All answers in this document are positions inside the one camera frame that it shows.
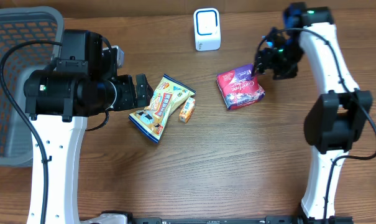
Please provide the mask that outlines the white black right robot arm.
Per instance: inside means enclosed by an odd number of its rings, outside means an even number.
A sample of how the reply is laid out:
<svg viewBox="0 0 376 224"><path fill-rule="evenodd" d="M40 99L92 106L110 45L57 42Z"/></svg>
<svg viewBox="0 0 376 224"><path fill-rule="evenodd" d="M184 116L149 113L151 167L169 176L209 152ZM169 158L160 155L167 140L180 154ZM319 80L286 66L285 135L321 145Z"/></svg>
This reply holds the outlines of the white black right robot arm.
<svg viewBox="0 0 376 224"><path fill-rule="evenodd" d="M339 175L347 159L366 161L376 157L352 156L352 145L369 122L373 98L362 91L347 69L337 40L336 25L328 7L308 8L291 3L283 12L284 29L272 28L263 37L254 58L253 75L273 71L273 79L294 78L298 62L307 56L319 92L304 121L304 135L311 146L311 167L300 214L294 223L352 223L337 217L334 199Z"/></svg>

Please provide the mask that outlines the small orange snack pack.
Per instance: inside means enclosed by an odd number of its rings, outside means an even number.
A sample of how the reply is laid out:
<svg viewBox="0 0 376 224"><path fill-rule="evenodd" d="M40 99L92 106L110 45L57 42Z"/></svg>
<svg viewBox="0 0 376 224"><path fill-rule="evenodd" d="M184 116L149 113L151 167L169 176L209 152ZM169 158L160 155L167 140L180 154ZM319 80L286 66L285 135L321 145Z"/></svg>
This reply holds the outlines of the small orange snack pack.
<svg viewBox="0 0 376 224"><path fill-rule="evenodd" d="M196 100L192 97L189 97L185 101L185 104L183 105L183 107L181 108L181 111L179 114L179 120L184 123L187 123L195 110L195 106L196 106Z"/></svg>

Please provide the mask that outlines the yellow blue snack bag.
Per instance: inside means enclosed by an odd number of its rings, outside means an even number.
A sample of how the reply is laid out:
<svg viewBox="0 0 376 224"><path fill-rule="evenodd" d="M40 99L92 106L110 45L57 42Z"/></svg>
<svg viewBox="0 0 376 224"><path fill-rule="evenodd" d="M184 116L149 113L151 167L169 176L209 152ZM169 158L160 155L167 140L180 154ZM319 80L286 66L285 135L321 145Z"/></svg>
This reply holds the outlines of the yellow blue snack bag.
<svg viewBox="0 0 376 224"><path fill-rule="evenodd" d="M170 115L195 94L194 89L164 74L149 105L131 113L129 119L151 141L158 143Z"/></svg>

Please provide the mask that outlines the red purple pantyliner pack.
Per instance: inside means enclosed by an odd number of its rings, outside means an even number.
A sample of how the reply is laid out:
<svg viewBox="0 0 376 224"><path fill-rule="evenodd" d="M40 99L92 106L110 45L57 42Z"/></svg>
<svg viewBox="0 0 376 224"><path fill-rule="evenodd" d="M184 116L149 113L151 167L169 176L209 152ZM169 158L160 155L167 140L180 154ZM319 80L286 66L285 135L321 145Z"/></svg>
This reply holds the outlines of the red purple pantyliner pack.
<svg viewBox="0 0 376 224"><path fill-rule="evenodd" d="M265 90L259 85L252 63L217 74L216 80L227 109L236 110L260 101Z"/></svg>

